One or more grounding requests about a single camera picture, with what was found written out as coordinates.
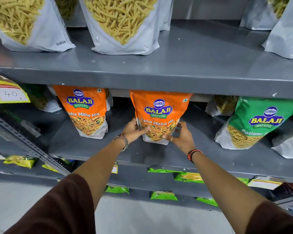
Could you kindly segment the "person's right hand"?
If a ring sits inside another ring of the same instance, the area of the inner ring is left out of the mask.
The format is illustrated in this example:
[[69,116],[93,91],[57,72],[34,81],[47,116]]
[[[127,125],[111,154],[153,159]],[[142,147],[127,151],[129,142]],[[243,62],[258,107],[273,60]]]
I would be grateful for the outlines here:
[[190,150],[196,149],[191,132],[188,130],[186,122],[180,121],[177,125],[179,136],[174,137],[174,143],[181,151],[187,154]]

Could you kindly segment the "person's left hand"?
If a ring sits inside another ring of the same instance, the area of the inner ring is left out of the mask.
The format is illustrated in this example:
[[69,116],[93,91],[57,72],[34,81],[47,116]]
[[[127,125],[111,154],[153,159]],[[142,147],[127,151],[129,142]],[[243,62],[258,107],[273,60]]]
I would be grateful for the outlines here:
[[136,118],[133,118],[126,124],[125,128],[123,129],[122,134],[128,139],[129,144],[138,138],[137,128],[137,120]]

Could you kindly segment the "orange snack mix packet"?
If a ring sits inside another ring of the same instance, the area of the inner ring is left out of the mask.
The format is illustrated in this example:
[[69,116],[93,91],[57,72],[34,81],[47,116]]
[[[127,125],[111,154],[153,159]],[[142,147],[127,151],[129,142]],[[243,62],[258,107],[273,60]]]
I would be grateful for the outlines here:
[[142,135],[143,141],[168,145],[163,135],[172,135],[180,118],[188,108],[192,93],[130,90],[135,108],[137,125],[140,130],[149,126]]
[[105,88],[52,86],[82,137],[102,139],[108,132]]

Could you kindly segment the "person's right forearm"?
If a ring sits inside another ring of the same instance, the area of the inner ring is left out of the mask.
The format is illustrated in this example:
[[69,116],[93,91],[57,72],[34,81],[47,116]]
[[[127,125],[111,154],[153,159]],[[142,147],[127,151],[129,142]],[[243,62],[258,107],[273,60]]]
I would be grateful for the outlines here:
[[267,199],[195,151],[192,161],[235,234],[245,234],[255,209]]

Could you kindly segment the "person's left forearm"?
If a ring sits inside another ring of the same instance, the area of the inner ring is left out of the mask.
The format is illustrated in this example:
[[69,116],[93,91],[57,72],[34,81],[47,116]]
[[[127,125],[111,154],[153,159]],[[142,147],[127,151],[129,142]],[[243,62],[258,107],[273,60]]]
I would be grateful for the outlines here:
[[94,210],[98,206],[113,166],[123,147],[124,142],[120,138],[113,140],[73,171],[73,174],[83,177],[87,182],[91,191]]

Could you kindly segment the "silver metal wristwatch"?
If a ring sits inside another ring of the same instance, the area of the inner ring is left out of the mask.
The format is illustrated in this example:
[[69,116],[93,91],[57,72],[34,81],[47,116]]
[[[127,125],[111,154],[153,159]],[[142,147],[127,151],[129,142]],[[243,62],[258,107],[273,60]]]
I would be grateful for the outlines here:
[[119,138],[124,142],[124,147],[123,149],[121,149],[121,152],[123,152],[124,150],[128,148],[128,145],[129,145],[128,139],[122,133],[119,133],[117,136],[113,138],[113,140],[117,140]]

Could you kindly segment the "red and black wristband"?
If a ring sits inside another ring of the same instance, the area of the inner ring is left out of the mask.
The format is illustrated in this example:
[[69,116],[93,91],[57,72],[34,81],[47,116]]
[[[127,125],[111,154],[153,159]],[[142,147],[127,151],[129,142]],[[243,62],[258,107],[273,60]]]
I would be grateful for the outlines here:
[[193,162],[192,157],[193,157],[193,155],[194,155],[195,153],[203,154],[202,151],[200,151],[200,150],[198,150],[198,149],[190,150],[190,151],[187,153],[187,158],[188,158],[188,160],[191,161],[193,164],[194,164],[194,162]]

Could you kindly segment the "white pouch of yellow sticks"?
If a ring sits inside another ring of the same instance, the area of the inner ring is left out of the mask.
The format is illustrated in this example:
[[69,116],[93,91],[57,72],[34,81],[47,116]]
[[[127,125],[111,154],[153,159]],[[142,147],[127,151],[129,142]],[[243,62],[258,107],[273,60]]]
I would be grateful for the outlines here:
[[262,46],[266,52],[293,59],[293,0],[289,0],[282,16]]
[[109,111],[113,107],[113,96],[108,88],[105,88],[105,98],[106,98],[106,111]]
[[271,31],[290,0],[249,0],[240,27],[254,31]]
[[173,0],[79,0],[94,47],[105,55],[149,55],[170,30]]
[[58,10],[67,28],[86,28],[79,0],[55,0]]
[[231,116],[238,100],[239,96],[214,95],[207,103],[205,112],[211,116]]
[[54,113],[62,108],[54,94],[51,93],[48,86],[39,84],[26,84],[24,90],[29,96],[30,101],[44,112]]
[[76,47],[55,0],[0,0],[0,39],[17,52],[64,52]]
[[284,158],[293,159],[293,131],[279,134],[272,139],[272,149]]

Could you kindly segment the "white and yellow label card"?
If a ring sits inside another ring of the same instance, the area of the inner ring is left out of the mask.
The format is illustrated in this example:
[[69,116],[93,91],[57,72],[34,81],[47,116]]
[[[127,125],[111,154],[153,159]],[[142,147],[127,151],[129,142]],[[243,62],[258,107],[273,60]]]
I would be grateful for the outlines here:
[[282,185],[285,182],[283,179],[274,178],[274,177],[265,177],[265,176],[255,176],[252,178],[248,186],[254,188],[263,188],[269,190],[275,190],[277,187]]

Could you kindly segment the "brown left shirt sleeve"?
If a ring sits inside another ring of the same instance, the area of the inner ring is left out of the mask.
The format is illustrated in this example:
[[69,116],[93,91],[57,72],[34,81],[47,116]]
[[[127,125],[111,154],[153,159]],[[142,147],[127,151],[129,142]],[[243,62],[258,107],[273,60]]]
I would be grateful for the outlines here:
[[86,180],[70,174],[3,234],[96,234],[94,213]]

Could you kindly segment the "brown shirt sleeve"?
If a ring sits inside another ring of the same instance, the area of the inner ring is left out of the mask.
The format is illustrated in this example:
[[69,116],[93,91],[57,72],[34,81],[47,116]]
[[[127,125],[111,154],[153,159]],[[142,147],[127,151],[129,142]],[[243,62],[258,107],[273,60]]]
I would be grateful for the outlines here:
[[253,212],[245,234],[293,234],[293,216],[265,201]]
[[3,234],[96,234],[94,213],[86,180],[70,174]]

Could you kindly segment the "slotted grey metal upright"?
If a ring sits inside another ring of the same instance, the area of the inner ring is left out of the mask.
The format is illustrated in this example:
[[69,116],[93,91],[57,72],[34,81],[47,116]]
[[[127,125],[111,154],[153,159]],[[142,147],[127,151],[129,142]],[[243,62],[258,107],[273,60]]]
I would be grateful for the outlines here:
[[56,161],[41,149],[41,145],[33,135],[26,132],[25,129],[23,129],[20,124],[13,121],[10,116],[0,117],[0,137],[13,143],[20,149],[23,149],[29,157],[39,158],[63,176],[70,174],[70,171],[60,162]]
[[274,201],[274,203],[283,209],[293,209],[293,197],[280,199]]

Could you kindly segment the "dark red snack packet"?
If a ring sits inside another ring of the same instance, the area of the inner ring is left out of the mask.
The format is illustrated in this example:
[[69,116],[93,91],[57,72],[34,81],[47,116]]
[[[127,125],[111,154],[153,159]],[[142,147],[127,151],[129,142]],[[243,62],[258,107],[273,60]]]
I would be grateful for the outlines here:
[[272,200],[282,200],[293,197],[293,183],[285,182],[272,191]]

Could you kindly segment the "brown right shirt sleeve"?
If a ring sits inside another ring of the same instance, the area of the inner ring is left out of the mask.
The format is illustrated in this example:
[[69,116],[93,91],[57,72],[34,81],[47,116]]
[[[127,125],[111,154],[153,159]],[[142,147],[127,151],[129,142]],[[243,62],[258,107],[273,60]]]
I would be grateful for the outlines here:
[[293,234],[293,216],[265,201],[253,212],[245,234]]

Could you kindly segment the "yellow price tag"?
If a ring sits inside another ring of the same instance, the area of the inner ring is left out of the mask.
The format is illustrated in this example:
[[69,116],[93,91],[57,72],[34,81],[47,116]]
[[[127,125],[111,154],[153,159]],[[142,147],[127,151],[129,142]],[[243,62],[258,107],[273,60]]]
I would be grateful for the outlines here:
[[0,75],[0,104],[30,102],[27,93],[17,83]]

